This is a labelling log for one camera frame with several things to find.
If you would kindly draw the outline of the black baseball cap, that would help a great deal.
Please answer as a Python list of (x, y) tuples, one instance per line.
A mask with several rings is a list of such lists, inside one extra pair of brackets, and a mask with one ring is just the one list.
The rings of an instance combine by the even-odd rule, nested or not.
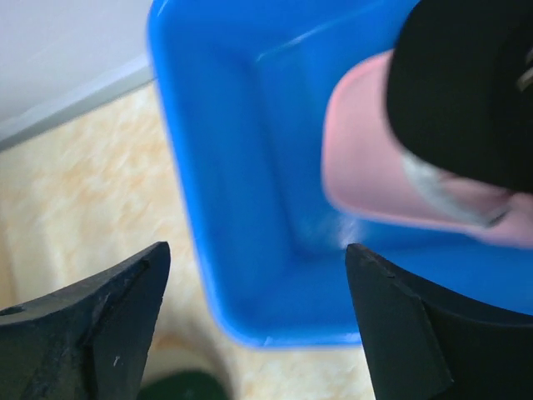
[(396, 41), (386, 88), (396, 139), (427, 163), (532, 190), (532, 4), (421, 1)]

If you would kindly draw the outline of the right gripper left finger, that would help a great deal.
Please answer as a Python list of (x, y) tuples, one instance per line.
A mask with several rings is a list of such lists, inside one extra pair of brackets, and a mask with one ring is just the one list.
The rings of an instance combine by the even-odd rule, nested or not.
[(155, 242), (114, 267), (1, 311), (3, 399), (137, 397), (171, 264)]

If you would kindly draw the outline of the dark green baseball cap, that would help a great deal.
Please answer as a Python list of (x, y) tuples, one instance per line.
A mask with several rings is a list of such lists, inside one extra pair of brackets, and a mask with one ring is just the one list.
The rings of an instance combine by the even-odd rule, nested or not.
[(138, 400), (228, 400), (224, 387), (209, 373), (177, 372), (149, 383)]

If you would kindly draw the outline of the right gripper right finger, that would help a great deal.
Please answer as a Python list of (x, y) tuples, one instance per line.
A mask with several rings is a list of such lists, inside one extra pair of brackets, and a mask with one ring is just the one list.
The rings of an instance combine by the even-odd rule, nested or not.
[(530, 399), (532, 317), (453, 292), (361, 244), (346, 275), (378, 399)]

